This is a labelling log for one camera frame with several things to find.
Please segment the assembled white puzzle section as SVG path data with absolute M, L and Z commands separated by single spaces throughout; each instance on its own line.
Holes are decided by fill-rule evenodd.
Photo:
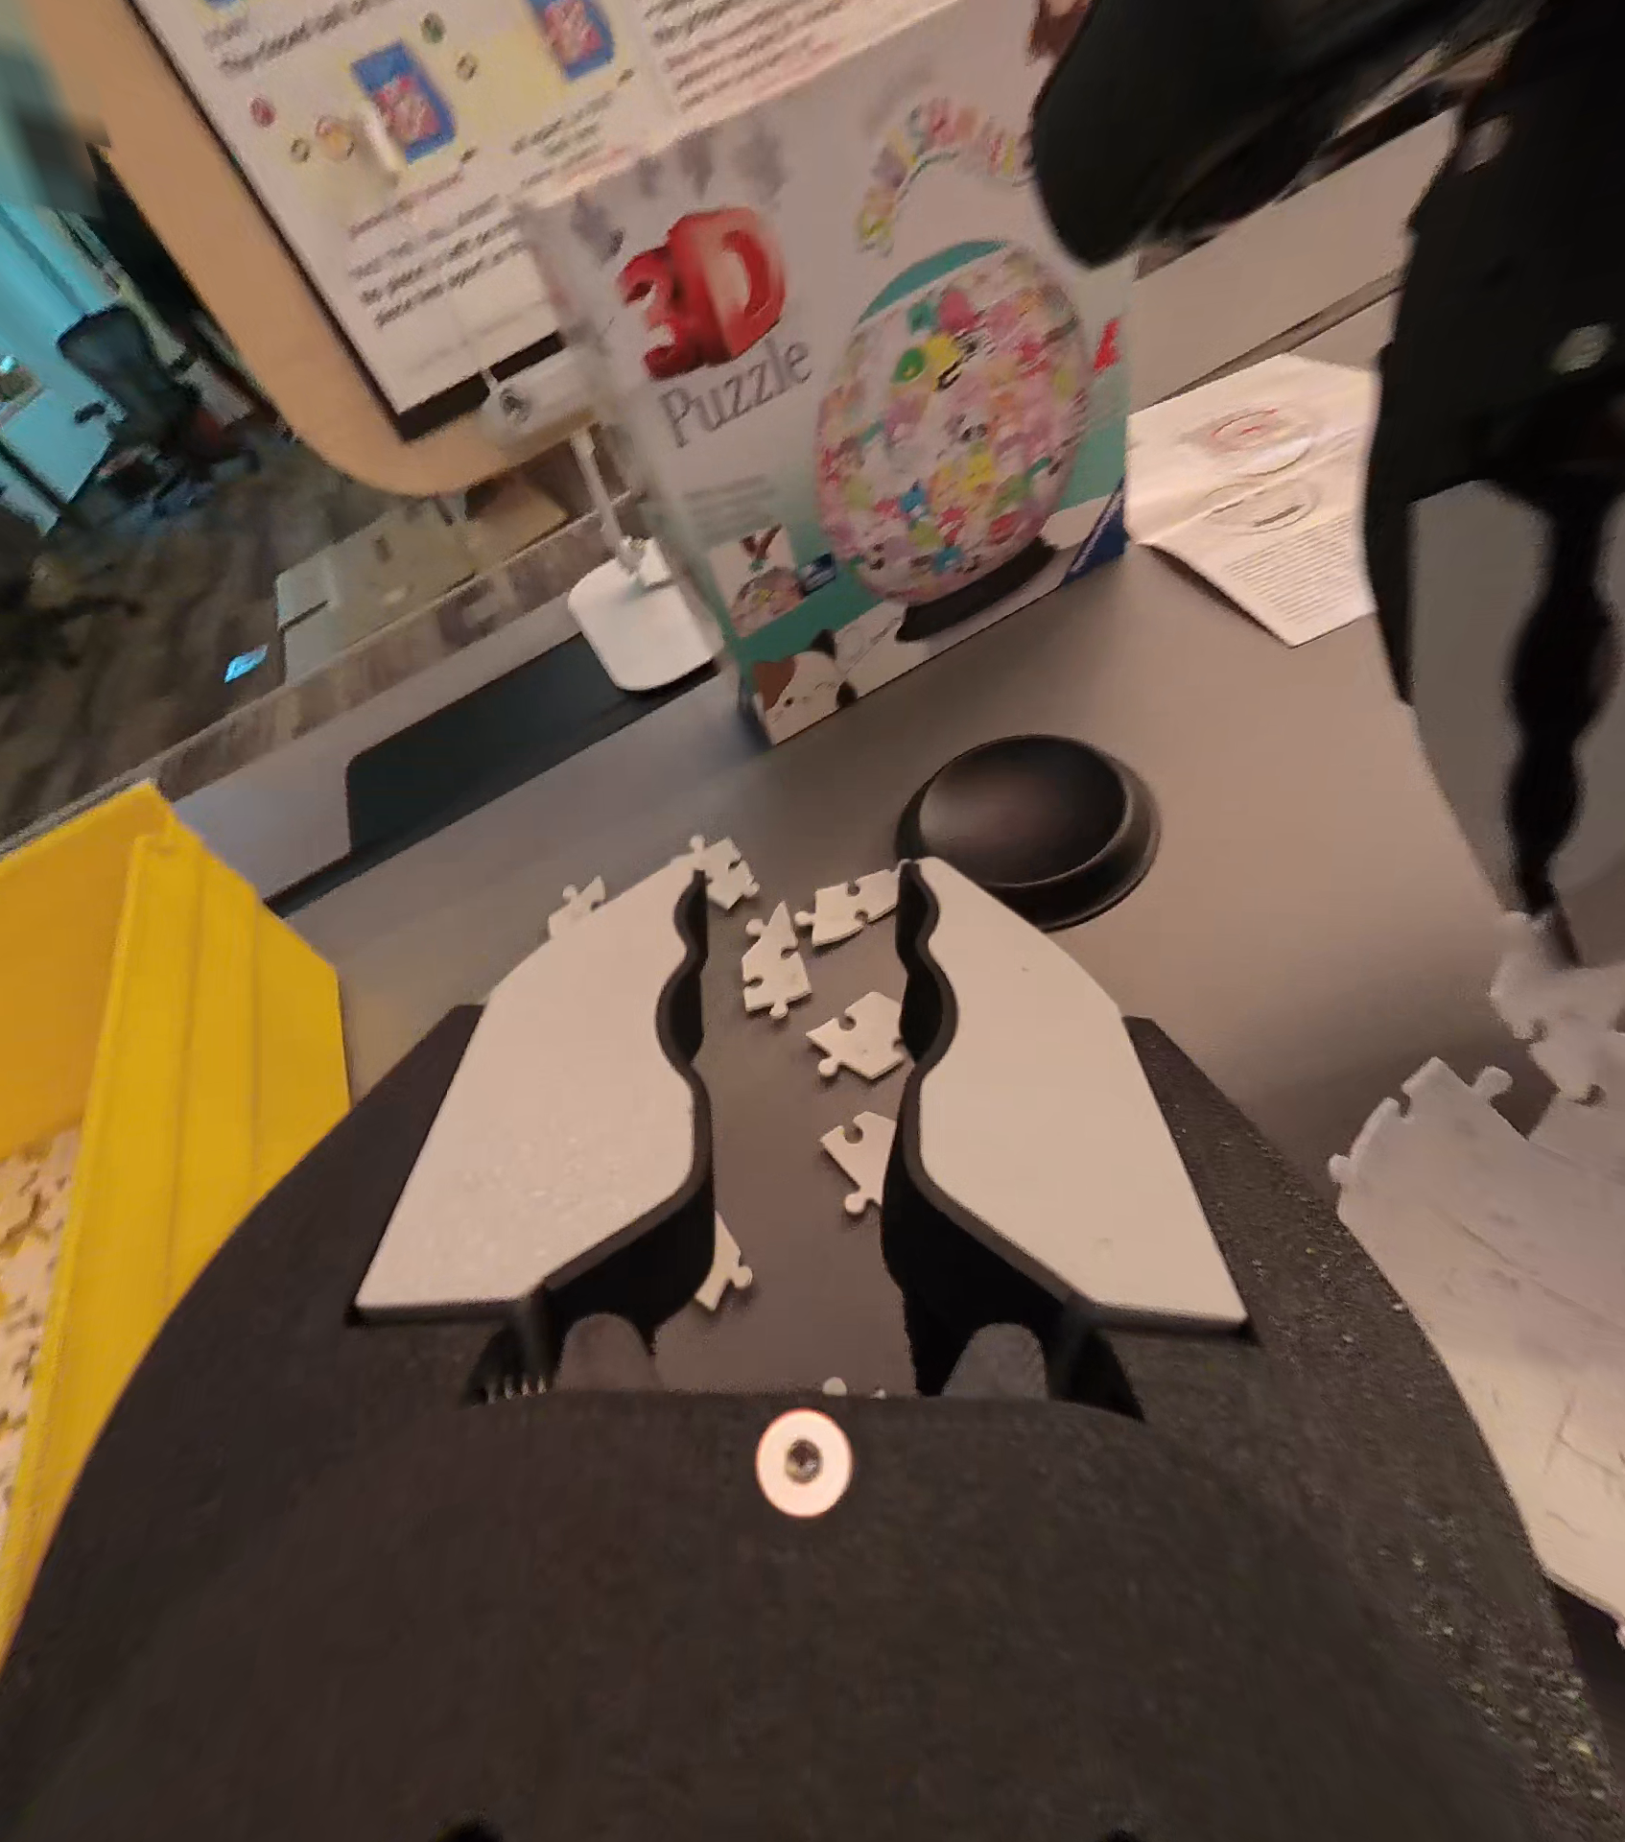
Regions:
M 1337 1217 L 1424 1329 L 1544 1574 L 1625 1648 L 1625 966 L 1510 914 L 1491 1009 L 1550 1096 L 1421 1062 L 1333 1157 Z

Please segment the dark blue panel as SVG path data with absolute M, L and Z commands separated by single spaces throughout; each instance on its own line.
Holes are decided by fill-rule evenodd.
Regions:
M 357 752 L 344 767 L 347 855 L 374 861 L 406 850 L 702 682 L 722 686 L 719 664 L 659 689 L 622 689 L 585 639 L 565 639 Z

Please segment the colourful puzzle box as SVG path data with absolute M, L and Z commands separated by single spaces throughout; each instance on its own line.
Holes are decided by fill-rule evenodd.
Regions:
M 1033 175 L 1087 4 L 609 4 L 635 79 L 519 221 L 767 743 L 1125 545 L 1136 261 Z

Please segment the wall poster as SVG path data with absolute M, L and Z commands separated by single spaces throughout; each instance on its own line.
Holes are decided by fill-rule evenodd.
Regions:
M 933 4 L 131 4 L 401 441 L 560 350 L 525 190 L 564 190 Z

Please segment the black round ball stand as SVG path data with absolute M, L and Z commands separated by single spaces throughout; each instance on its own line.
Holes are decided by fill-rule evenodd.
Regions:
M 967 750 L 895 826 L 900 861 L 945 861 L 1043 934 L 1118 908 L 1159 842 L 1155 801 L 1125 763 L 1046 732 Z

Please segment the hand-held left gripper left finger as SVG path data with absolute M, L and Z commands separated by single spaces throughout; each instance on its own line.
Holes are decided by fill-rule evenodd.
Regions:
M 714 1258 L 709 880 L 672 861 L 480 1006 L 353 1308 L 364 1320 L 672 1319 Z

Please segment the white instruction leaflet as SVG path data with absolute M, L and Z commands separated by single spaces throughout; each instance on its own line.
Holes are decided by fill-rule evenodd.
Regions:
M 1286 648 L 1373 618 L 1363 475 L 1378 400 L 1373 369 L 1282 353 L 1136 411 L 1130 541 Z

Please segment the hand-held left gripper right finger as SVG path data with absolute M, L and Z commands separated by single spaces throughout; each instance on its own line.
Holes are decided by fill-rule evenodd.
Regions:
M 967 1340 L 1025 1323 L 1238 1333 L 1245 1306 L 1118 1004 L 941 859 L 904 861 L 912 1070 L 887 1157 L 887 1271 Z

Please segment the yellow storage bin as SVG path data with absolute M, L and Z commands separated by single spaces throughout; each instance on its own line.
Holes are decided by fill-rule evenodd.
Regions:
M 344 1109 L 334 971 L 156 788 L 0 856 L 0 1157 L 81 1126 L 45 1336 L 37 1576 L 156 1333 Z

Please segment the black office chair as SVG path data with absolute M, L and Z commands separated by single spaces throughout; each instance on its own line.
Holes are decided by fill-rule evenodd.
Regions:
M 158 353 L 143 313 L 112 303 L 81 313 L 54 337 L 57 356 L 94 387 L 104 406 L 85 406 L 77 421 L 103 419 L 126 477 L 152 471 L 143 500 L 156 519 L 201 504 L 215 471 L 239 446 L 206 406 L 201 390 Z

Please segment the scattered loose puzzle pieces group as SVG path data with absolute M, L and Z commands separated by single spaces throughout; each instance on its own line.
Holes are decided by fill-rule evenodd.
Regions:
M 692 836 L 684 865 L 705 879 L 705 896 L 714 910 L 729 914 L 740 904 L 755 902 L 760 888 L 754 867 L 733 838 L 705 842 Z M 825 885 L 813 893 L 810 910 L 779 904 L 768 918 L 746 922 L 748 948 L 740 963 L 740 1002 L 750 1018 L 783 1024 L 791 1009 L 810 1000 L 810 977 L 802 952 L 826 952 L 885 919 L 897 902 L 897 873 L 893 867 L 868 873 L 842 885 Z M 906 1059 L 900 1038 L 900 1004 L 887 995 L 868 992 L 846 1009 L 806 1033 L 819 1051 L 819 1078 L 851 1076 L 860 1084 L 879 1084 Z M 851 1122 L 822 1136 L 826 1159 L 846 1175 L 846 1216 L 860 1221 L 879 1208 L 893 1121 L 879 1112 L 859 1112 Z

